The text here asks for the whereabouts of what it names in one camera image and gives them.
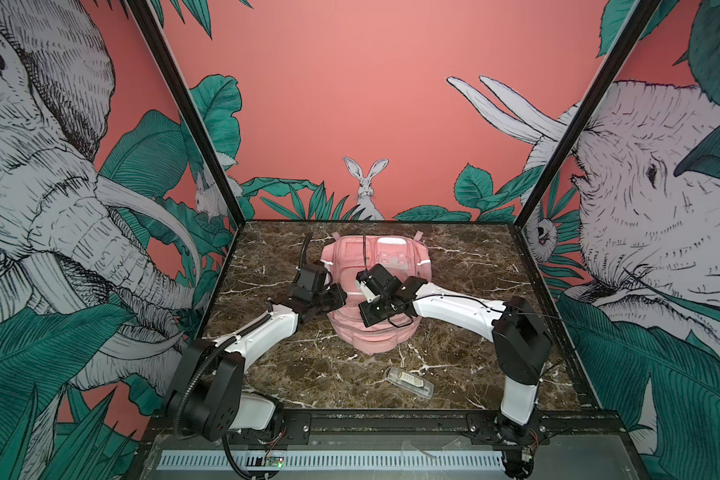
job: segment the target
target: elephant ear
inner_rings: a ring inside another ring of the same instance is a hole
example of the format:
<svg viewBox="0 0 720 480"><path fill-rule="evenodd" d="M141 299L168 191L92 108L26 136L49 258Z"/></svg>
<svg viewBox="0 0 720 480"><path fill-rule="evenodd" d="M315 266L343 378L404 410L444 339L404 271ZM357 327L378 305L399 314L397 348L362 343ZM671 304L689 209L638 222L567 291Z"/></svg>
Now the elephant ear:
<svg viewBox="0 0 720 480"><path fill-rule="evenodd" d="M0 33L68 141L92 160L115 79L104 40L79 0L0 0Z"/></svg>

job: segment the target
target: rabbit drawing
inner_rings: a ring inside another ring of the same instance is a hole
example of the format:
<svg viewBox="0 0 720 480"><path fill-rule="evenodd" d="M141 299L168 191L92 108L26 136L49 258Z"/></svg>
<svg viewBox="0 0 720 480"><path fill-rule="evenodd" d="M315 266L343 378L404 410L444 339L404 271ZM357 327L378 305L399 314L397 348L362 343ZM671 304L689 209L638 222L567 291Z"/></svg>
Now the rabbit drawing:
<svg viewBox="0 0 720 480"><path fill-rule="evenodd" d="M371 170L368 172L367 177L363 177L362 168L353 159L344 157L344 163L347 165L349 174L354 178L360 180L360 187L358 188L358 202L359 210L362 210L359 219L360 220L384 220L384 216L376 210L376 206L373 204L373 187L371 181L373 178L380 174L384 168L389 164L389 160L383 158L374 163Z"/></svg>

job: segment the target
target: marble tabletop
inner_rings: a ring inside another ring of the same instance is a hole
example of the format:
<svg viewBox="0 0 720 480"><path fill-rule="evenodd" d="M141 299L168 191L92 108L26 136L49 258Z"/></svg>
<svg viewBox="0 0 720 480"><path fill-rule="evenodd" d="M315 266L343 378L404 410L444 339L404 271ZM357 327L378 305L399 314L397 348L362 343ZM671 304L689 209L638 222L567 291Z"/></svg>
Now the marble tabletop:
<svg viewBox="0 0 720 480"><path fill-rule="evenodd" d="M432 259L432 281L449 290L485 299L524 296L535 311L538 298L509 229L473 224L336 224L249 222L240 234L208 325L213 338L256 318L268 297L293 280L298 253L308 231L314 237L308 261L340 235L403 235L423 232ZM547 410L580 409L576 393L555 346L552 366L539 387L539 405ZM395 366L434 384L426 400L383 380ZM286 407L305 408L488 408L498 409L504 388L493 345L480 335L448 323L423 319L413 337L392 351L372 356L339 339L326 316L264 354L246 373L246 390L280 399Z"/></svg>

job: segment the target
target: clear plastic case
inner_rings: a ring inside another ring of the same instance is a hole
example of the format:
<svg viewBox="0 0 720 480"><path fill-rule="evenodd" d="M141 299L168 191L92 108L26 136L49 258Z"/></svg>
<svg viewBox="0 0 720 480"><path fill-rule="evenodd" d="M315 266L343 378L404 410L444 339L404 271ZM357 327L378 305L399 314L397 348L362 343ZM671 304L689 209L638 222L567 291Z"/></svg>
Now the clear plastic case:
<svg viewBox="0 0 720 480"><path fill-rule="evenodd" d="M392 384L403 389L413 392L416 395L429 400L434 394L434 384L429 380L424 380L418 375L400 370L397 367L389 367L384 372L384 380L389 380Z"/></svg>

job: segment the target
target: pink backpack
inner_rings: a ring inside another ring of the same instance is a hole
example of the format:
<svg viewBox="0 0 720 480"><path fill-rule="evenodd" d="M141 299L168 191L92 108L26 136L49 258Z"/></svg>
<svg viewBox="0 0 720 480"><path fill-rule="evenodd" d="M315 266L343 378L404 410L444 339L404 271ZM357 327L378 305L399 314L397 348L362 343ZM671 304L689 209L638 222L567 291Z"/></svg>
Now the pink backpack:
<svg viewBox="0 0 720 480"><path fill-rule="evenodd" d="M392 350L397 344L411 338L422 318L411 321L404 314L395 315L389 322L380 322L366 328L360 317L358 304L365 297L355 285L358 272L382 264L391 274L400 280L409 276L419 276L432 280L432 264L430 264L427 247L420 242L422 232L417 232L413 239L404 236L366 236L363 263L363 236L339 236L334 234L336 242L322 250L320 261L326 265L333 276L333 281L340 283L347 293L347 302L342 308L328 314L333 329L342 340L350 343L361 352L373 354Z"/></svg>

